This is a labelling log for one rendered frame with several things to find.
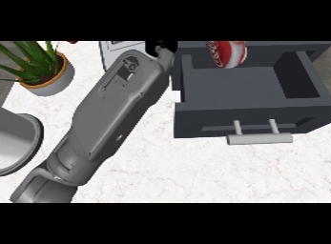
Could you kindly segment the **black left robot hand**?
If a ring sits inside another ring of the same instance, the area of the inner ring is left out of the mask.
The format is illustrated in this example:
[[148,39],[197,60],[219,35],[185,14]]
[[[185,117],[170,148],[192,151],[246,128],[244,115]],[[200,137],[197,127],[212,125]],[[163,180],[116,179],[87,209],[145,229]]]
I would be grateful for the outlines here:
[[161,60],[170,59],[178,50],[176,41],[154,41],[148,40],[145,42],[145,52],[147,54]]

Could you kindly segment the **red and white can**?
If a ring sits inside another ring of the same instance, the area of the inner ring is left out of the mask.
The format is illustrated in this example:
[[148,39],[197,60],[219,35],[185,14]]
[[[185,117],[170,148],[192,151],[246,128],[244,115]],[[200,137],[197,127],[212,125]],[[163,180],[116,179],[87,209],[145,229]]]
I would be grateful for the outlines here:
[[244,41],[207,41],[215,65],[222,69],[232,69],[243,64],[247,58],[247,46]]

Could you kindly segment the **dark grey drawer cabinet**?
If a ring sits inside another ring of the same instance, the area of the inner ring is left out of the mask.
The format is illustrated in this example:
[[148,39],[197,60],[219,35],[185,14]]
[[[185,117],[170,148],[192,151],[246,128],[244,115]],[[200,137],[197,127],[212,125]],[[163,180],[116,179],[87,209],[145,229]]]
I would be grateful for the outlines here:
[[[303,51],[311,61],[315,61],[331,47],[331,41],[249,41],[247,58],[240,68],[272,67],[285,52]],[[216,69],[204,41],[179,41],[172,68],[172,89],[182,90],[181,68],[182,56],[192,57],[195,69]]]

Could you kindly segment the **dark grey open drawer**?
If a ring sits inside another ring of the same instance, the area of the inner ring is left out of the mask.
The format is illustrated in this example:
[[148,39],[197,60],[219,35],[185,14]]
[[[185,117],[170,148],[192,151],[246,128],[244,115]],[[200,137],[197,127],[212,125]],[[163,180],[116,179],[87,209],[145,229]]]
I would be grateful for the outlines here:
[[182,100],[175,104],[173,136],[216,137],[235,133],[306,133],[331,123],[331,95],[308,54],[284,53],[265,67],[198,69],[182,56]]

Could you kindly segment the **pale grey appliance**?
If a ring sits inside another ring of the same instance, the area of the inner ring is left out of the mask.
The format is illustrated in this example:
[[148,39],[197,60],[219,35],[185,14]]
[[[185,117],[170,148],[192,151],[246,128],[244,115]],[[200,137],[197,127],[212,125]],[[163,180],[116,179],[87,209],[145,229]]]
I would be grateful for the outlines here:
[[127,50],[145,51],[144,41],[101,41],[101,56],[104,69],[107,70],[118,55]]

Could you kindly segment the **green potted plant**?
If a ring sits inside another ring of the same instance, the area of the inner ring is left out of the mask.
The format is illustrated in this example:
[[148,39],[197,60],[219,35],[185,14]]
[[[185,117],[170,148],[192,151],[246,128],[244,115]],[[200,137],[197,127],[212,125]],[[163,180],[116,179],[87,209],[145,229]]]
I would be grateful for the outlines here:
[[17,63],[17,68],[0,64],[0,70],[15,76],[14,82],[37,96],[52,96],[70,86],[76,68],[65,54],[52,47],[49,41],[42,47],[37,41],[15,41],[15,46],[24,57],[0,43],[0,53]]

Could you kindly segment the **grey round metal pot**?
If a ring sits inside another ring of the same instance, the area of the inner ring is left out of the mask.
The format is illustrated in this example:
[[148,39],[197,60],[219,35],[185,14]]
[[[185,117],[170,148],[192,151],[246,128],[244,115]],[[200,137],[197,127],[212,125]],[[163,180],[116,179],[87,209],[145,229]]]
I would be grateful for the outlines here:
[[0,176],[17,172],[31,161],[45,139],[45,126],[28,113],[0,107]]

